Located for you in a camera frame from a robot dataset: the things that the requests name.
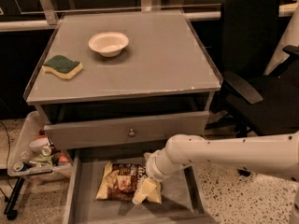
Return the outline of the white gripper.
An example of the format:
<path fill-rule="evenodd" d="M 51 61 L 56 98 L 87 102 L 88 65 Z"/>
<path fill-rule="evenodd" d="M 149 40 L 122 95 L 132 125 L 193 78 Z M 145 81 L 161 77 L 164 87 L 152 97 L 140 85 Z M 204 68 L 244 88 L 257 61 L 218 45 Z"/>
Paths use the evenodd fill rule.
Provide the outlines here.
<path fill-rule="evenodd" d="M 180 164 L 170 160 L 164 148 L 153 153 L 146 152 L 144 158 L 148 177 L 141 181 L 135 191 L 132 199 L 133 204 L 141 204 L 156 189 L 155 181 L 163 182 L 181 169 Z"/>

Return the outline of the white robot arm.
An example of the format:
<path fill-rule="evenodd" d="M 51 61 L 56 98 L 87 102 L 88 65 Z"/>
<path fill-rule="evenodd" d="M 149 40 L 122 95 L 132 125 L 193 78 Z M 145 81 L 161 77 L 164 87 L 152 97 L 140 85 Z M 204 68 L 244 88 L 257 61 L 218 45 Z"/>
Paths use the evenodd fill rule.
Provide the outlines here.
<path fill-rule="evenodd" d="M 163 149 L 146 156 L 147 178 L 135 192 L 140 204 L 162 182 L 193 164 L 211 162 L 253 173 L 299 179 L 299 133 L 206 140 L 197 135 L 177 134 Z"/>

